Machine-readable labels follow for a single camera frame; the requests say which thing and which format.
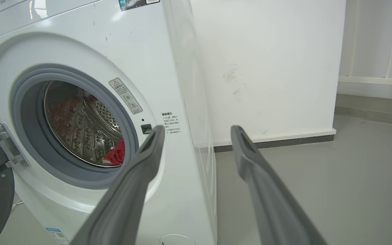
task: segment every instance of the sticker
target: sticker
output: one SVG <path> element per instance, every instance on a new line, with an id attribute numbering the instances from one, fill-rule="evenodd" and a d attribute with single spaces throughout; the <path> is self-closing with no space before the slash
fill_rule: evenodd
<path id="1" fill-rule="evenodd" d="M 49 234 L 60 244 L 60 245 L 69 245 L 70 241 L 66 238 L 66 236 L 59 230 L 54 228 L 45 228 Z"/>
<path id="2" fill-rule="evenodd" d="M 164 127 L 166 129 L 166 134 L 179 133 L 181 129 L 179 128 L 179 119 L 173 113 L 161 113 L 163 117 Z"/>
<path id="3" fill-rule="evenodd" d="M 123 101 L 125 101 L 125 104 L 129 107 L 129 110 L 131 110 L 133 114 L 141 113 L 143 111 L 137 100 L 134 98 L 134 96 L 132 96 L 132 93 L 119 78 L 111 80 L 109 85 L 111 85 L 111 87 L 114 88 Z"/>
<path id="4" fill-rule="evenodd" d="M 120 11 L 135 9 L 151 3 L 159 3 L 160 0 L 119 0 Z"/>

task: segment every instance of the stainless steel drum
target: stainless steel drum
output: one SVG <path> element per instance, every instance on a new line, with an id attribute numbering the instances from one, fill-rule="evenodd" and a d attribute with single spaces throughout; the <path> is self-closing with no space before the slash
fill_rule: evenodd
<path id="1" fill-rule="evenodd" d="M 66 82 L 51 81 L 45 90 L 44 111 L 55 138 L 77 158 L 99 167 L 123 139 L 114 116 L 93 95 Z"/>

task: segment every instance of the front-loading washing machine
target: front-loading washing machine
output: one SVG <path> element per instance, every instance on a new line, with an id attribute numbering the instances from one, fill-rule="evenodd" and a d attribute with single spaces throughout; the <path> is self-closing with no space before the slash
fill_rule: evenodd
<path id="1" fill-rule="evenodd" d="M 61 244 L 158 124 L 165 145 L 137 244 L 216 244 L 192 21 L 187 0 L 0 0 L 0 178 L 13 170 L 17 194 Z"/>

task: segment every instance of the black baseboard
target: black baseboard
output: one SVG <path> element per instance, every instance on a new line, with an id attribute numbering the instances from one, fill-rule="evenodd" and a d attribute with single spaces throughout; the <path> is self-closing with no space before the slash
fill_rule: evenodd
<path id="1" fill-rule="evenodd" d="M 308 138 L 293 138 L 291 140 L 283 140 L 283 141 L 259 142 L 259 143 L 255 143 L 255 145 L 258 148 L 294 146 L 294 145 L 333 141 L 333 137 L 334 137 L 334 135 L 324 135 L 324 136 L 316 136 L 316 137 L 308 137 Z M 216 146 L 216 147 L 214 147 L 214 152 L 226 152 L 226 151 L 232 151 L 232 146 Z"/>

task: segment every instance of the gray rubber gasket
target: gray rubber gasket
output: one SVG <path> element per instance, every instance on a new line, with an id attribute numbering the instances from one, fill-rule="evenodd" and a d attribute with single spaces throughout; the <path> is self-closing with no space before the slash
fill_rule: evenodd
<path id="1" fill-rule="evenodd" d="M 107 188 L 121 168 L 91 166 L 67 152 L 53 137 L 43 115 L 43 94 L 49 81 L 78 86 L 100 100 L 118 121 L 125 139 L 125 165 L 138 149 L 134 124 L 122 104 L 102 84 L 88 75 L 62 65 L 40 65 L 15 83 L 11 94 L 12 118 L 21 143 L 46 171 L 82 188 Z"/>

